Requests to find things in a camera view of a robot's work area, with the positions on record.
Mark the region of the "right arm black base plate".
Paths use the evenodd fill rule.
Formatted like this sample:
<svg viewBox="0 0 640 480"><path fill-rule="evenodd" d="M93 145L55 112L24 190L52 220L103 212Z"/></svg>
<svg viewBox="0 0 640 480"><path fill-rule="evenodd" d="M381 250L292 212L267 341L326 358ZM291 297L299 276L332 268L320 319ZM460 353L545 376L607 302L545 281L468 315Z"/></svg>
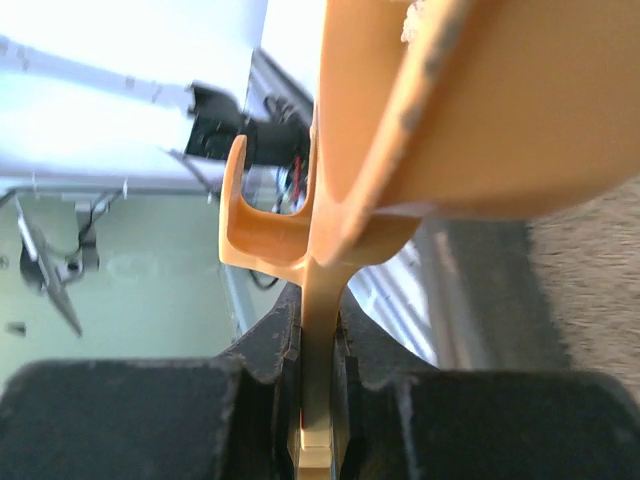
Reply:
<svg viewBox="0 0 640 480"><path fill-rule="evenodd" d="M263 106L269 115L258 119L238 108L227 92L193 83L194 105L187 155L225 161L238 136L247 139L245 167L254 165L289 168L299 161L308 163L309 128L295 106L280 95L268 95Z"/></svg>

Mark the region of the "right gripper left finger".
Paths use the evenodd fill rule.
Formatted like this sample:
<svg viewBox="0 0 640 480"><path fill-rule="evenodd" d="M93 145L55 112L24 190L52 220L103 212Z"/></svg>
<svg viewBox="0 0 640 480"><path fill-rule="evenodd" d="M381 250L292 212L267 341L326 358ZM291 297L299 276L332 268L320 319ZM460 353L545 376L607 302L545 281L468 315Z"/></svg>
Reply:
<svg viewBox="0 0 640 480"><path fill-rule="evenodd" d="M5 479L291 479L301 291L212 358L46 360L1 395Z"/></svg>

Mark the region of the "dark grey litter box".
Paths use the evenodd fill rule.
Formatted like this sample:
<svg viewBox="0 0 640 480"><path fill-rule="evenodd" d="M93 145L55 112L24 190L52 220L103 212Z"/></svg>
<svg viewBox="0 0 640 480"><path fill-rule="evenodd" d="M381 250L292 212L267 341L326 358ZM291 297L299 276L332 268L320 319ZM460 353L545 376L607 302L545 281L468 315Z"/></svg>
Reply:
<svg viewBox="0 0 640 480"><path fill-rule="evenodd" d="M639 386L639 184L526 222L428 220L349 288L441 368L597 369Z"/></svg>

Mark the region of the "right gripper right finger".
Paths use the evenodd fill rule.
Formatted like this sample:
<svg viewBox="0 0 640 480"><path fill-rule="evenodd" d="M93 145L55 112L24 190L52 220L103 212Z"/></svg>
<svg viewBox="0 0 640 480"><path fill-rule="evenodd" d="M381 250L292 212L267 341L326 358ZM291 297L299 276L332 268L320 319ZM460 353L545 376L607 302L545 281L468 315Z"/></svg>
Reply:
<svg viewBox="0 0 640 480"><path fill-rule="evenodd" d="M340 479L635 479L639 409L592 371L437 369L351 296L334 337Z"/></svg>

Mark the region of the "yellow litter scoop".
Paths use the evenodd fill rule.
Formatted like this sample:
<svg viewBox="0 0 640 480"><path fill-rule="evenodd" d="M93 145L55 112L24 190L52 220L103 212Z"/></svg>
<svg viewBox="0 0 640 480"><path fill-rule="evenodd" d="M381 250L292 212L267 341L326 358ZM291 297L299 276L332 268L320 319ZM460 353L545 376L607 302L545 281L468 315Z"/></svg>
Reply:
<svg viewBox="0 0 640 480"><path fill-rule="evenodd" d="M302 289L302 479L328 478L332 340L341 294L393 256L426 215L529 219L639 172L635 1L433 1L408 46L405 7L326 5L300 211L242 197L231 147L222 261Z"/></svg>

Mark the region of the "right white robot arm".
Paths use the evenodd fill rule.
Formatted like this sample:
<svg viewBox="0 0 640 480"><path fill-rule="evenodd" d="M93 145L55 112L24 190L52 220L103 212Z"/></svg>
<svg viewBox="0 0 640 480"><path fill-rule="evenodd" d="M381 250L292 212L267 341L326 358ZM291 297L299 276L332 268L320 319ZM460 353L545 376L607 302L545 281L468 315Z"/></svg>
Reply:
<svg viewBox="0 0 640 480"><path fill-rule="evenodd" d="M425 219L485 234L592 196L634 117L547 129L507 44L327 40L319 90L228 92L1 42L5 479L635 479L613 377L500 360L535 299L503 244L428 288L438 366L346 293Z"/></svg>

